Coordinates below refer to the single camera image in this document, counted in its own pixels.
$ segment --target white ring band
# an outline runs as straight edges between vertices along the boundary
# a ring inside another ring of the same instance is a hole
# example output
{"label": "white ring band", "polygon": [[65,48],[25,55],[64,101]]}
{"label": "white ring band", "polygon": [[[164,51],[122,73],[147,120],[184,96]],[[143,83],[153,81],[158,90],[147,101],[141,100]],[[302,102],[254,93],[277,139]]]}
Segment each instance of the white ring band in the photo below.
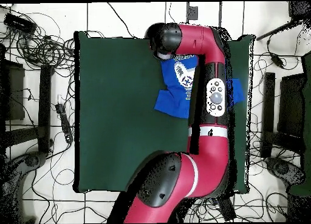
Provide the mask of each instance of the white ring band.
{"label": "white ring band", "polygon": [[193,166],[193,169],[194,169],[194,181],[193,181],[193,185],[192,185],[192,188],[190,190],[190,192],[186,195],[186,197],[189,197],[191,196],[191,194],[194,192],[194,190],[196,189],[197,187],[197,182],[199,181],[199,171],[197,170],[197,164],[196,162],[188,155],[188,154],[184,154],[186,155],[189,160],[191,161],[192,163],[192,166]]}

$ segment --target black cable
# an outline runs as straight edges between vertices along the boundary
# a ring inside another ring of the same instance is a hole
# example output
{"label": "black cable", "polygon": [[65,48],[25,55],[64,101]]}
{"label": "black cable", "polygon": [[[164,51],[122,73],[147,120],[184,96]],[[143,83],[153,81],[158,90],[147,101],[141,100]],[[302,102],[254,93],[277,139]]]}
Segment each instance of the black cable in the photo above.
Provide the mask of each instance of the black cable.
{"label": "black cable", "polygon": [[[265,207],[266,207],[266,210],[267,210],[267,214],[268,214],[269,219],[270,219],[272,222],[274,222],[274,221],[272,220],[271,215],[270,215],[270,211],[271,211],[271,210],[269,210],[269,207],[268,207],[268,199],[269,199],[269,197],[272,196],[272,195],[280,195],[280,196],[284,197],[286,200],[287,200],[287,197],[286,197],[284,194],[281,194],[281,193],[278,193],[278,192],[273,192],[273,193],[269,194],[269,195],[266,197],[266,199],[265,199]],[[286,219],[288,218],[287,214],[284,213],[283,210],[278,211],[278,210],[275,209],[275,211],[277,211],[277,212],[279,212],[280,214],[282,214]]]}
{"label": "black cable", "polygon": [[173,19],[172,15],[171,15],[171,6],[172,6],[172,2],[171,2],[171,4],[169,5],[168,14],[169,14],[169,16],[171,17],[171,19],[175,22],[175,20]]}
{"label": "black cable", "polygon": [[114,13],[117,15],[117,17],[119,18],[120,21],[122,21],[122,23],[125,25],[126,30],[128,31],[129,35],[133,38],[137,38],[136,36],[133,36],[128,29],[128,26],[125,24],[125,22],[121,19],[121,17],[119,16],[119,14],[115,11],[115,9],[113,8],[113,6],[111,6],[111,4],[109,2],[107,2],[107,4],[110,6],[110,8],[114,11]]}

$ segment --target metal frame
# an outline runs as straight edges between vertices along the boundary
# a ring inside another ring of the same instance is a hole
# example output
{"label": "metal frame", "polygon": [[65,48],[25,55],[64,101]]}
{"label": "metal frame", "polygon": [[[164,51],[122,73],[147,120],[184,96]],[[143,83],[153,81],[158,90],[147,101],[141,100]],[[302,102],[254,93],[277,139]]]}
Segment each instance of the metal frame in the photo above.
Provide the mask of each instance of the metal frame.
{"label": "metal frame", "polygon": [[6,131],[4,145],[6,147],[38,139],[38,151],[48,154],[50,151],[50,102],[51,76],[54,69],[50,65],[41,66],[39,85],[38,127],[27,127]]}
{"label": "metal frame", "polygon": [[305,151],[304,140],[273,131],[275,106],[275,73],[266,72],[264,75],[264,100],[262,102],[262,142],[260,145],[261,158],[271,157],[273,144],[297,154]]}

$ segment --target power adapter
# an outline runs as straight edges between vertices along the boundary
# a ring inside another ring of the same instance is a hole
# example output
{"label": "power adapter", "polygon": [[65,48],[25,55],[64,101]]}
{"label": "power adapter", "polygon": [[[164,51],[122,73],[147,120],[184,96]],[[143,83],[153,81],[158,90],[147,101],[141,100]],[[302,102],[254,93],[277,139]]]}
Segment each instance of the power adapter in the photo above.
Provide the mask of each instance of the power adapter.
{"label": "power adapter", "polygon": [[284,64],[283,61],[279,58],[279,56],[274,53],[271,53],[270,56],[273,63],[283,69]]}
{"label": "power adapter", "polygon": [[11,13],[7,13],[5,16],[5,20],[3,21],[5,25],[10,27],[11,29],[19,30],[25,34],[33,35],[36,31],[36,24],[28,21],[26,19],[22,19],[17,17]]}

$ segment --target floor tile grout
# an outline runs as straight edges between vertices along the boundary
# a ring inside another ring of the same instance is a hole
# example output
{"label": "floor tile grout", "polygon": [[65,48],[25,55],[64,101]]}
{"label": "floor tile grout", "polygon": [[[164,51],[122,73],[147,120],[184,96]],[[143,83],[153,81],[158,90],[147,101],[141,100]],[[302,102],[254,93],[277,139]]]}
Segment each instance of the floor tile grout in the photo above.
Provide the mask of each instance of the floor tile grout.
{"label": "floor tile grout", "polygon": [[[46,202],[44,199],[22,199],[23,201],[36,201],[36,202]],[[48,201],[52,202],[72,202],[72,203],[115,203],[115,201],[105,201],[105,200],[53,200],[53,199],[47,199]],[[261,205],[234,205],[234,207],[254,207],[254,208],[263,208],[264,206]]]}

